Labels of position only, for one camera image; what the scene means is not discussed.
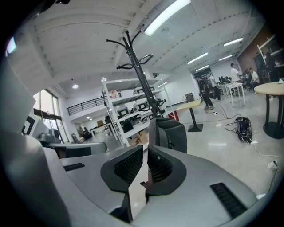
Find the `brown wall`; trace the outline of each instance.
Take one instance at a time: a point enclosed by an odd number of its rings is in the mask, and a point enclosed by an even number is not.
[[[273,33],[268,28],[268,25],[265,24],[262,27],[261,31],[256,35],[255,39],[251,42],[251,44],[237,58],[243,72],[246,69],[248,70],[249,68],[253,68],[254,70],[256,70],[256,64],[253,58],[259,54],[259,49],[257,48],[257,45],[260,46],[264,44],[271,36],[273,36]]]

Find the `black coat rack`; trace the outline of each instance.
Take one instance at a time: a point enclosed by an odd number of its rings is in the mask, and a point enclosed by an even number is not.
[[[146,95],[147,101],[149,103],[149,108],[147,110],[140,110],[140,111],[148,111],[149,109],[151,109],[155,118],[163,117],[159,106],[161,106],[165,102],[165,100],[161,101],[161,100],[155,100],[154,99],[154,96],[152,94],[150,86],[149,86],[149,84],[146,80],[146,76],[144,75],[143,70],[141,68],[141,65],[146,64],[153,57],[153,55],[148,54],[148,55],[140,58],[140,60],[138,60],[138,58],[137,58],[137,56],[136,56],[136,54],[133,50],[132,45],[133,45],[133,42],[136,39],[136,37],[141,33],[141,30],[133,37],[132,40],[130,39],[129,31],[126,30],[125,33],[126,33],[127,39],[128,39],[128,42],[127,42],[125,37],[122,38],[125,45],[123,45],[120,42],[113,41],[113,40],[109,40],[109,39],[106,40],[107,42],[112,42],[112,43],[116,43],[118,45],[123,46],[126,49],[126,53],[128,54],[128,56],[131,60],[131,64],[130,63],[123,64],[121,66],[117,66],[116,68],[117,69],[129,69],[129,70],[133,69],[133,68],[135,69],[135,72],[137,73],[138,79],[141,83],[142,89],[143,89],[143,91]]]

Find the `black bag on floor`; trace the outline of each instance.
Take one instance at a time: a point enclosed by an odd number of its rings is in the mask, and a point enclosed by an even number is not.
[[[149,144],[187,153],[185,126],[170,118],[155,118],[150,121]]]

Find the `power outlet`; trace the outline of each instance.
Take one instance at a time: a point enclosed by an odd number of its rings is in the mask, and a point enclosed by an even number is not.
[[[268,163],[267,168],[271,170],[277,169],[277,160],[275,159],[272,162]]]

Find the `black railing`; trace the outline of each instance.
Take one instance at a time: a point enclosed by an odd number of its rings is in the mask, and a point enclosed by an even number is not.
[[[81,112],[83,110],[87,110],[89,108],[92,108],[94,106],[99,106],[99,105],[103,105],[103,104],[104,104],[103,98],[100,97],[100,98],[95,98],[95,99],[89,100],[87,102],[82,102],[82,103],[77,104],[75,106],[71,106],[71,107],[67,108],[67,110],[68,110],[69,115],[72,115],[72,114]]]

